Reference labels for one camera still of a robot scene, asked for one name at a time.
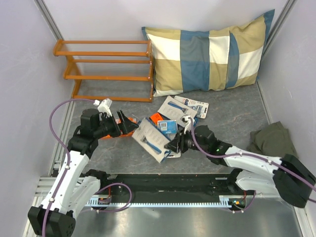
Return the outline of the clear blister razor pack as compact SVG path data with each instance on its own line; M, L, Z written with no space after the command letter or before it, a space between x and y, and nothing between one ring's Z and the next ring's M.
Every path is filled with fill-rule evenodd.
M160 138L158 147L162 148L162 153L159 155L159 161L162 162L166 158L179 158L181 156L180 153L164 148L164 145L175 138L175 135L178 131L177 121L160 120L157 122L156 129Z

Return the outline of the white box blue razor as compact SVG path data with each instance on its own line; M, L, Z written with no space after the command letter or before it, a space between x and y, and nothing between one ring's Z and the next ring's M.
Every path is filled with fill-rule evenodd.
M175 100L171 96L167 96L161 107L158 109L158 113L168 120L175 120L179 126L184 127L186 124L182 121L182 117L189 115L194 118L197 111Z
M134 131L132 138L144 148L158 163L167 158L171 150L164 146L170 142L148 118L144 118L139 123L139 127Z

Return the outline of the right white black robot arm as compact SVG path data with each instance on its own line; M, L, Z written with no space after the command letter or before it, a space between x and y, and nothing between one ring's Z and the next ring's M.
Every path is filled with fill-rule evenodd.
M164 146L173 152L198 150L217 165L233 167L260 176L260 185L272 182L272 187L288 204L304 208L315 190L315 176L293 155L266 157L249 153L229 143L218 140L208 126L201 125L192 131L177 132L175 138Z

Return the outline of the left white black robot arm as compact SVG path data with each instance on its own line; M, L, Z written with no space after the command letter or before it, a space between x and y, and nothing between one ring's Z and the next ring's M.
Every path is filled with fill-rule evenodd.
M36 235L42 237L70 237L76 219L95 194L108 190L106 173L90 170L80 185L77 181L88 164L99 139L119 137L138 128L122 111L119 122L107 110L87 109L82 112L80 125L68 142L66 157L54 184L38 207L32 206L28 219Z

